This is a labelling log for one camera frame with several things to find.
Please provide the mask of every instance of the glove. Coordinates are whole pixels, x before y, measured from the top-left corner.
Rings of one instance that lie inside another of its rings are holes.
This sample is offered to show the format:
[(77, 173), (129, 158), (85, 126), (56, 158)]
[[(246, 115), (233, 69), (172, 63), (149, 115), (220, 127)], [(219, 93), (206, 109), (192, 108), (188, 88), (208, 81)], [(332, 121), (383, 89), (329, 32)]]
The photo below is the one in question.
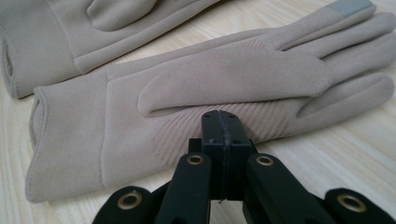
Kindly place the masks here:
[(210, 110), (237, 115), (258, 143), (383, 104), (394, 85), (372, 71), (396, 59), (396, 20), (373, 16), (368, 1), (347, 3), (289, 26), (109, 64), (36, 88), (27, 199), (120, 187), (169, 168), (186, 153), (188, 139), (199, 137), (200, 117)]
[(219, 0), (1, 0), (0, 67), (8, 92), (90, 72)]

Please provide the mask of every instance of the glove seam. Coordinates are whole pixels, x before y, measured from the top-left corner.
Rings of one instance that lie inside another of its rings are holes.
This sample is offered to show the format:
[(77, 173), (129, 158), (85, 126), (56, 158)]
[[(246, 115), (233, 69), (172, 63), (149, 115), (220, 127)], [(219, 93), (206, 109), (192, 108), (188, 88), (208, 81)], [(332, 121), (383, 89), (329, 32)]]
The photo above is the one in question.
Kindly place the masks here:
[(105, 77), (106, 77), (106, 89), (105, 89), (105, 120), (104, 120), (104, 130), (103, 130), (103, 139), (102, 139), (102, 146), (100, 149), (99, 153), (99, 184), (102, 186), (102, 188), (106, 189), (107, 186), (105, 185), (103, 181), (103, 153), (105, 151), (105, 139), (106, 139), (106, 124), (107, 124), (107, 119), (106, 119), (106, 114), (107, 114), (107, 87), (109, 83), (108, 79), (108, 69), (109, 66), (106, 67), (105, 69)]
[(31, 138), (31, 141), (32, 141), (32, 145), (34, 147), (35, 147), (35, 145), (37, 143), (37, 138), (36, 138), (36, 136), (34, 134), (34, 131), (33, 131), (33, 127), (34, 127), (33, 119), (34, 119), (34, 114), (35, 114), (35, 111), (37, 109), (38, 103), (39, 103), (39, 101), (37, 99), (33, 102), (33, 109), (32, 109), (31, 115), (30, 115), (30, 123), (29, 123), (30, 138)]

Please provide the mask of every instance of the glove cuff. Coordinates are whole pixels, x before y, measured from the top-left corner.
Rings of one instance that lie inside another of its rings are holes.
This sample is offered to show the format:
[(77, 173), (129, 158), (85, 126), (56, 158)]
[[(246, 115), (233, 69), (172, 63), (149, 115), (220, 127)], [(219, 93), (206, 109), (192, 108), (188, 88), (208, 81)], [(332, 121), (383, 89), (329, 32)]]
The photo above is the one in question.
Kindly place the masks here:
[(44, 0), (2, 1), (0, 36), (0, 67), (12, 97), (78, 73), (63, 29)]
[[(70, 84), (79, 91), (65, 96)], [(106, 84), (105, 71), (99, 69), (89, 76), (35, 88), (30, 121), (34, 155), (25, 187), (29, 202), (103, 188)]]

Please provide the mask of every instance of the wood grain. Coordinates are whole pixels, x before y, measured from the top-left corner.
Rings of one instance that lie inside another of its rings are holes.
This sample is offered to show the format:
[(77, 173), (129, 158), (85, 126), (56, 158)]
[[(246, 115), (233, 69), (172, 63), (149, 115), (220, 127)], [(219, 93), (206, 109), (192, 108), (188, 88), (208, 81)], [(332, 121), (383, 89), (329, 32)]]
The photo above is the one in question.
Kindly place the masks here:
[[(248, 29), (277, 27), (299, 20), (332, 0), (230, 0), (216, 4), (182, 26), (113, 63), (122, 63)], [(380, 11), (396, 13), (396, 1), (375, 0)], [(384, 68), (396, 80), (396, 63)], [(25, 200), (24, 178), (32, 158), (28, 132), (33, 96), (11, 99), (0, 81), (0, 223), (91, 223), (115, 190), (31, 204)], [(324, 130), (270, 141), (261, 152), (279, 157), (312, 193), (354, 189), (396, 218), (396, 96), (354, 119)], [(154, 190), (171, 171), (133, 185)], [(246, 223), (241, 203), (212, 203), (211, 223)]]

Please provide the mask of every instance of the suede glove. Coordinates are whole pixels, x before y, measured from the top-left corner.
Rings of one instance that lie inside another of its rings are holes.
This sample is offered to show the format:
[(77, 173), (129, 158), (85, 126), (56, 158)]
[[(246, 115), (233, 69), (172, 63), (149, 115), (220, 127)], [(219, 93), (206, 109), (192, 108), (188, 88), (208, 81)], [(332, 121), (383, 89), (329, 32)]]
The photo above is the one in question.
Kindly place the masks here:
[(218, 1), (0, 0), (7, 90), (22, 98), (36, 86), (86, 74)]
[(393, 94), (395, 18), (337, 1), (285, 27), (225, 36), (35, 89), (26, 196), (120, 187), (176, 164), (201, 116), (238, 116), (254, 142), (332, 125)]

